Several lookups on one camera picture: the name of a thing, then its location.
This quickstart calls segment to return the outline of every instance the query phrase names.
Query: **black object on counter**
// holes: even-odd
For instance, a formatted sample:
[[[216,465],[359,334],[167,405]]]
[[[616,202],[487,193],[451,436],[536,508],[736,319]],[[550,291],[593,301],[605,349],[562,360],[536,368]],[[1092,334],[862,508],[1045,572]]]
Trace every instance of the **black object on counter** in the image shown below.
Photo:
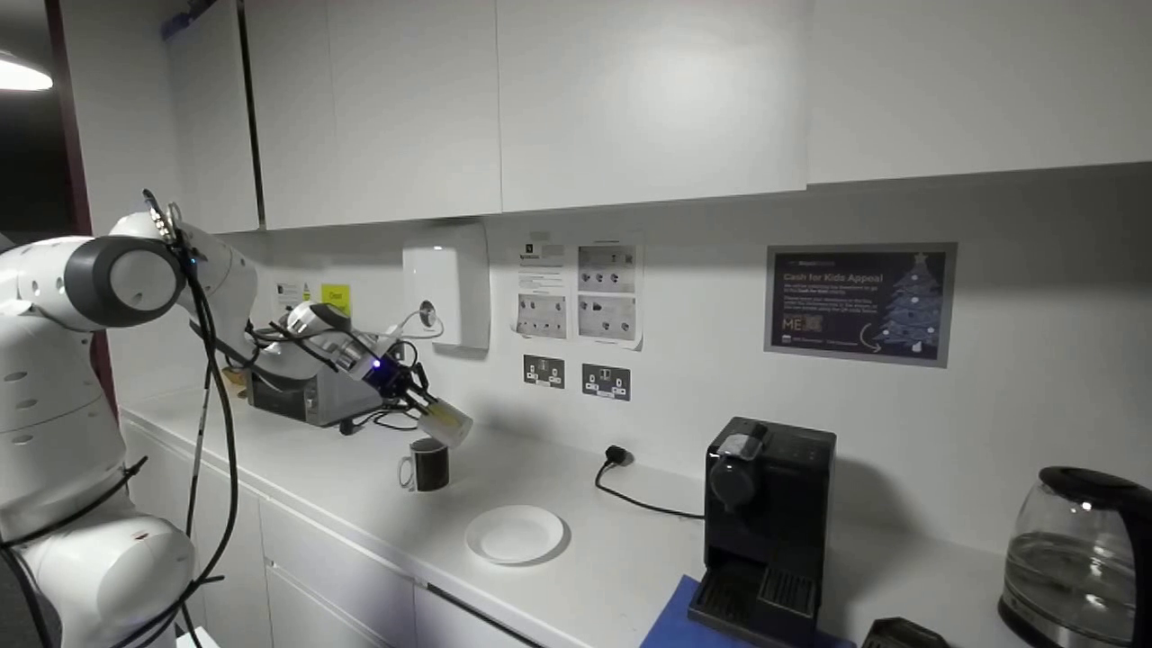
[[[707,579],[691,620],[757,645],[815,645],[834,436],[736,416],[707,465]]]
[[[409,457],[398,459],[398,487],[404,488],[443,488],[448,487],[448,446],[438,440],[409,444]]]
[[[862,648],[946,648],[946,639],[910,620],[874,620]]]

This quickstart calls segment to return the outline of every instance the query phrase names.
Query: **power cord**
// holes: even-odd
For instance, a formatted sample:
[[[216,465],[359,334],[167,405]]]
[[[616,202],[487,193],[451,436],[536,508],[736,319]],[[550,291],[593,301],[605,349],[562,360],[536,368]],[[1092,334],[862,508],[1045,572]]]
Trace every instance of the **power cord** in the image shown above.
[[[630,495],[630,493],[620,493],[620,488],[605,487],[605,471],[610,471],[612,465],[620,465],[620,466],[622,466],[622,465],[635,465],[635,454],[622,448],[622,446],[610,446],[610,448],[605,448],[605,465],[600,465],[600,471],[599,471],[599,478],[593,478],[593,487],[599,487],[600,493],[610,493],[610,495],[616,495],[616,500],[626,500],[626,505],[635,505],[635,508],[654,511],[654,516],[707,519],[707,516],[695,516],[695,511],[658,508],[658,505],[649,505],[649,500],[638,500],[638,495]]]
[[[206,349],[206,370],[216,386],[216,397],[221,397],[221,415],[224,415],[224,448],[228,448],[228,519],[224,519],[224,532],[216,540],[216,549],[209,554],[206,568],[179,591],[179,598],[163,608],[160,615],[151,615],[146,621],[140,621],[131,636],[122,636],[115,648],[140,648],[140,645],[151,645],[155,636],[163,636],[168,628],[168,621],[175,620],[175,613],[188,606],[188,598],[193,591],[200,591],[206,582],[216,582],[211,568],[221,565],[230,535],[235,535],[235,524],[238,524],[238,516],[242,516],[242,465],[238,465],[238,432],[235,432],[235,415],[230,415],[230,397],[228,397],[228,386],[221,376],[221,363],[216,363],[216,349],[221,349],[221,338],[216,338],[216,315],[211,315],[211,307],[209,307],[209,295],[193,274],[193,247],[188,247],[184,242],[184,230],[172,225],[175,242],[172,242],[172,252],[175,252],[175,267],[184,274],[184,284],[190,291],[190,307],[193,307],[193,326],[200,331],[200,349]]]

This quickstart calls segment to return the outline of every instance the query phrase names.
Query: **framed sign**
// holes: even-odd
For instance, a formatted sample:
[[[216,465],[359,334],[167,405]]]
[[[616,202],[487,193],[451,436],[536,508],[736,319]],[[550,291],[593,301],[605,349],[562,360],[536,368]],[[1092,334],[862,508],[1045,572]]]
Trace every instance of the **framed sign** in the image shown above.
[[[959,243],[768,252],[768,349],[946,360]]]

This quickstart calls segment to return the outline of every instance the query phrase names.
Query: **small sticker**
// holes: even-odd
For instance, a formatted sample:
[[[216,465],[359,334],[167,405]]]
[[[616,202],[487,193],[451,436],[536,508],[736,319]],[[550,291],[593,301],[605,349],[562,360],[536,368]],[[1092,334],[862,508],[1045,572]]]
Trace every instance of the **small sticker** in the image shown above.
[[[348,284],[322,284],[322,301],[328,301],[341,315],[353,315],[353,289]]]

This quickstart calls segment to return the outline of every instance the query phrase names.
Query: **kitchen counter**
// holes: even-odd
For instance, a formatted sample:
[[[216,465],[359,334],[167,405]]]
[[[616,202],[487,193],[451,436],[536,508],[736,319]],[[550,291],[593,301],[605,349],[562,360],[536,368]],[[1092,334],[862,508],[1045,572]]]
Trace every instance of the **kitchen counter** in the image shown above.
[[[122,415],[188,446],[197,404],[146,399]],[[264,495],[544,645],[641,645],[680,574],[701,574],[701,522],[599,493],[593,454],[475,429],[451,454],[448,488],[407,493],[397,487],[397,459],[419,440],[409,432],[340,436],[247,404],[235,404],[235,415],[242,476]],[[224,459],[221,432],[209,432],[206,454],[211,465]],[[643,465],[616,466],[605,482],[668,508],[700,508],[700,482]],[[553,511],[568,524],[568,546],[521,568],[475,558],[467,524],[499,505]],[[1015,648],[1024,639],[994,613],[998,591],[998,554],[833,522],[821,625],[865,639],[871,620],[908,615],[955,645]]]

